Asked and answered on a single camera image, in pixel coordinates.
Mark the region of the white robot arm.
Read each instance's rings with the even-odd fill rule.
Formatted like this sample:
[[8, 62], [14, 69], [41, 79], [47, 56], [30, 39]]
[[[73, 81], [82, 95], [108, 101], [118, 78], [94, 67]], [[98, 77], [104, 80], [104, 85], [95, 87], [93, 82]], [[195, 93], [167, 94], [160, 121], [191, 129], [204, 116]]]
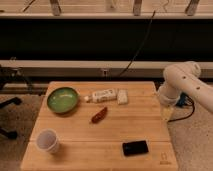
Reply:
[[163, 84], [157, 90], [161, 115], [168, 122], [174, 111], [173, 106], [185, 93], [196, 100], [207, 111], [213, 113], [213, 87], [199, 79], [200, 66], [194, 61], [171, 64], [163, 71]]

